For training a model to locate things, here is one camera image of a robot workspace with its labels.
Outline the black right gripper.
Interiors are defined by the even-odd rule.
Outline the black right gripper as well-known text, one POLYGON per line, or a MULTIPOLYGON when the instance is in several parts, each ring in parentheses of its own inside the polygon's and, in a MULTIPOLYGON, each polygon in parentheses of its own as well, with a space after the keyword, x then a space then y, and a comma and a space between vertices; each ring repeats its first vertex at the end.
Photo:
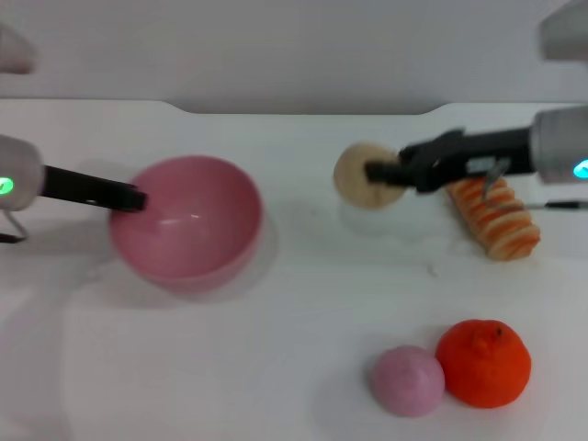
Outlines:
POLYGON ((501 161, 508 164, 506 175, 536 172, 531 158, 529 128, 478 134, 450 130, 432 140, 406 146, 399 157, 401 164, 366 162, 367 181, 407 185, 408 173, 418 192, 432 193, 462 179, 482 177, 501 161))

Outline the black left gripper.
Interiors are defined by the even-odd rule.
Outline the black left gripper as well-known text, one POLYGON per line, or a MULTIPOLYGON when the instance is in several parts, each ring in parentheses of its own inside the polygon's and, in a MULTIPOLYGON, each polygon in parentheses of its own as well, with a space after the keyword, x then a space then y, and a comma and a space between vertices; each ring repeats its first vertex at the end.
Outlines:
POLYGON ((96 205, 123 212, 145 209, 147 195, 137 187, 105 178, 46 165, 42 196, 67 202, 96 205))

